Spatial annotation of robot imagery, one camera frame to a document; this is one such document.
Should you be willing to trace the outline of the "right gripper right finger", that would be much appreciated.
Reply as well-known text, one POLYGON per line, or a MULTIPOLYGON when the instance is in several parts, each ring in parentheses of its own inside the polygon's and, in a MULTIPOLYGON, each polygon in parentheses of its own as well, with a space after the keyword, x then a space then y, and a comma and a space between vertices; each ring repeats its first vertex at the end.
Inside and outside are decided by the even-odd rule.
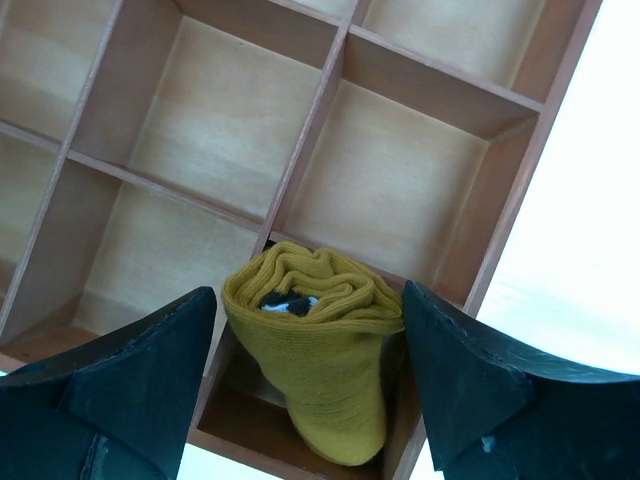
POLYGON ((519 341, 420 284, 405 332, 434 468, 448 479, 635 479, 639 379, 519 341))

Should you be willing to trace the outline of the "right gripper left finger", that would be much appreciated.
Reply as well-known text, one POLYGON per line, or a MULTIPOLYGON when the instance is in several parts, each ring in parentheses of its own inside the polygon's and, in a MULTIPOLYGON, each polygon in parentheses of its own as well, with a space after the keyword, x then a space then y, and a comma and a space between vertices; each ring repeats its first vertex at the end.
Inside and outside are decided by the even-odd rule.
POLYGON ((209 354, 212 288, 1 378, 4 479, 174 479, 209 354))

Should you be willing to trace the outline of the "mustard yellow sock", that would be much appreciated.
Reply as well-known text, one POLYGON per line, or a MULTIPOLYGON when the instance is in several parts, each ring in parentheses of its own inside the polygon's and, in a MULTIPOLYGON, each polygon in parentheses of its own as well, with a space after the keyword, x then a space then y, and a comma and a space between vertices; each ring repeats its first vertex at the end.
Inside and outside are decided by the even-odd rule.
POLYGON ((333 249, 281 241, 228 277, 221 298, 309 448, 347 467, 373 459, 387 436, 381 354, 404 329, 400 295, 333 249))

